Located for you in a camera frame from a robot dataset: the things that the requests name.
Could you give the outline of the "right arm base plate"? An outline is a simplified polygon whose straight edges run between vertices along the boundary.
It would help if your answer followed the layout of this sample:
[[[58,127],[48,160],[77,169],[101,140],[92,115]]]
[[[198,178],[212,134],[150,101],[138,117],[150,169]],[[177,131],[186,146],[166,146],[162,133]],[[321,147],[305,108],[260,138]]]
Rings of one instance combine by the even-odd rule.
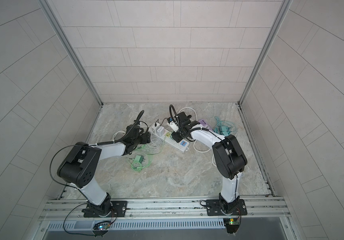
[[[248,214],[243,199],[236,199],[232,203],[217,199],[202,200],[200,205],[207,210],[208,216],[246,216]]]

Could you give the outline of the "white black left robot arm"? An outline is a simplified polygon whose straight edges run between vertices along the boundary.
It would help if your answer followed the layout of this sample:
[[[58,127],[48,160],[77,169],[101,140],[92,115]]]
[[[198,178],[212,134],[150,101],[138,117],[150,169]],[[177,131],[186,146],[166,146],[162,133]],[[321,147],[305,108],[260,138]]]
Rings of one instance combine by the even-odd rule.
[[[123,137],[89,145],[78,142],[57,169],[57,176],[75,187],[87,199],[85,217],[106,217],[113,211],[111,196],[98,184],[95,173],[100,160],[131,154],[138,145],[148,144],[151,133],[140,124],[129,125]]]

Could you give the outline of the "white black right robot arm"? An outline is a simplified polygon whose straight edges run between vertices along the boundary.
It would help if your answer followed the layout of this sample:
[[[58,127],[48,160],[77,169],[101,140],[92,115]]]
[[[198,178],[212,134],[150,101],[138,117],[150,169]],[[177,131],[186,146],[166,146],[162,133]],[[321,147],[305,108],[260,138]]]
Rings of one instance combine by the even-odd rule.
[[[215,165],[222,175],[222,189],[219,202],[210,204],[209,208],[219,208],[225,215],[247,214],[244,200],[239,195],[239,184],[247,158],[234,135],[219,135],[205,128],[198,121],[192,121],[185,112],[177,113],[174,106],[169,106],[170,117],[167,119],[172,128],[172,138],[175,142],[182,140],[197,141],[213,151]]]

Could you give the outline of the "white multicolour power strip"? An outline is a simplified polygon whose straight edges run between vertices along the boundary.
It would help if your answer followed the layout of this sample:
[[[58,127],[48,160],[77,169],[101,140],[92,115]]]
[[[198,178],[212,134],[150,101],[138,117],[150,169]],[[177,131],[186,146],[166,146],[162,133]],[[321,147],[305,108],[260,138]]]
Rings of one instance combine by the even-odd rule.
[[[172,132],[168,131],[166,128],[165,128],[165,134],[162,137],[159,137],[156,135],[156,131],[152,129],[152,126],[149,132],[151,133],[151,141],[156,140],[156,139],[160,140],[162,144],[169,144],[172,147],[176,148],[177,150],[181,151],[182,153],[187,152],[189,149],[190,143],[188,141],[181,140],[179,142],[176,142],[172,138]]]

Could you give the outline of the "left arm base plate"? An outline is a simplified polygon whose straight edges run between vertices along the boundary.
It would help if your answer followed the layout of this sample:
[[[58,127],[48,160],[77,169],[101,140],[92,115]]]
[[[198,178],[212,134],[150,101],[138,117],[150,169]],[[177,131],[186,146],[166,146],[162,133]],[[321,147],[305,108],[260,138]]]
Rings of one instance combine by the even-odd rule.
[[[105,200],[101,205],[94,205],[90,202],[82,210],[85,218],[124,217],[127,210],[127,201]]]

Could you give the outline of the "white square charger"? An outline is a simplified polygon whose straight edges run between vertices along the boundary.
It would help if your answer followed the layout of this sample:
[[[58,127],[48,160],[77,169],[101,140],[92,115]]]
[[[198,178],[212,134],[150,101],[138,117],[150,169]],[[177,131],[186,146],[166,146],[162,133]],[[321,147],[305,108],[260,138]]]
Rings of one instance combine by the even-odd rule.
[[[156,135],[162,137],[165,134],[165,128],[163,126],[159,126],[156,129]]]

